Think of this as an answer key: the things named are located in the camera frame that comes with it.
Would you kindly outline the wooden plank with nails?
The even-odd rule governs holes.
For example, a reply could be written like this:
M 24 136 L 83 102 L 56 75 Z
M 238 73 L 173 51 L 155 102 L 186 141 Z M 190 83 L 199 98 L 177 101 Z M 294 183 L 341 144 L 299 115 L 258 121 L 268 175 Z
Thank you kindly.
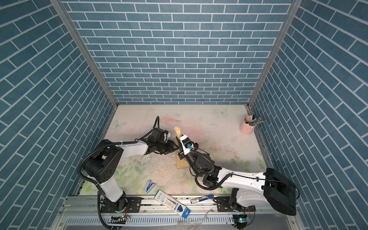
M 180 159 L 178 150 L 175 152 L 175 161 L 177 170 L 189 169 L 189 163 L 186 159 Z

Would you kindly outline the wooden claw hammer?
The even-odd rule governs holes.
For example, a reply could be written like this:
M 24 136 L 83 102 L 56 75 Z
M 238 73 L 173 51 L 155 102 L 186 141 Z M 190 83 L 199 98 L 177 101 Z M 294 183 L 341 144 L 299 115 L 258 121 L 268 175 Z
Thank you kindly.
M 183 136 L 180 127 L 175 126 L 174 127 L 174 131 L 176 133 L 176 138 L 179 138 L 180 139 Z

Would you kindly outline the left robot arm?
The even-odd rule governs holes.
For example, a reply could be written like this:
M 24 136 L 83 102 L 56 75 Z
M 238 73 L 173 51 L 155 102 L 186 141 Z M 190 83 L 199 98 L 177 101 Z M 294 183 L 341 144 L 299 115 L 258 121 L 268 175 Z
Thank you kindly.
M 170 140 L 170 133 L 160 128 L 160 118 L 156 117 L 153 128 L 134 141 L 111 142 L 102 140 L 78 165 L 78 176 L 96 186 L 101 196 L 115 203 L 124 191 L 115 179 L 115 171 L 122 158 L 150 153 L 167 155 L 179 147 Z

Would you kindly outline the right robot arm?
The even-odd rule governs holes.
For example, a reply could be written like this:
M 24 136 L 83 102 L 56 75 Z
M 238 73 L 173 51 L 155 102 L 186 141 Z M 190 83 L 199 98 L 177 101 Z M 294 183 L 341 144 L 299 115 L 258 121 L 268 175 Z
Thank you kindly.
M 296 184 L 273 168 L 265 172 L 238 172 L 216 166 L 210 155 L 199 149 L 188 136 L 176 139 L 180 158 L 185 159 L 193 171 L 194 180 L 203 190 L 230 188 L 233 207 L 270 206 L 279 213 L 295 216 L 299 191 Z

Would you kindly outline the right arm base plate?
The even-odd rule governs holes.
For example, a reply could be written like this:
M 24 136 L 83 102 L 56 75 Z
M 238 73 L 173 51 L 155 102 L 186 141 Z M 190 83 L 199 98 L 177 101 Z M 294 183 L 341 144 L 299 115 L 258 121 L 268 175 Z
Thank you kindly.
M 255 212 L 256 208 L 254 205 L 252 206 L 241 206 L 238 204 L 235 198 L 231 198 L 230 196 L 217 196 L 213 198 L 213 201 L 217 205 L 218 212 Z

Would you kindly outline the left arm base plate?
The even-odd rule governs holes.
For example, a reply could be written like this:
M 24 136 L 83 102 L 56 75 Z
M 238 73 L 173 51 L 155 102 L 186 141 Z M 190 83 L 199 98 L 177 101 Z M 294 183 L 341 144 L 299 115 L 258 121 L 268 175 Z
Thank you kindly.
M 103 198 L 99 204 L 102 213 L 139 213 L 141 202 L 141 197 L 123 197 L 117 202 Z

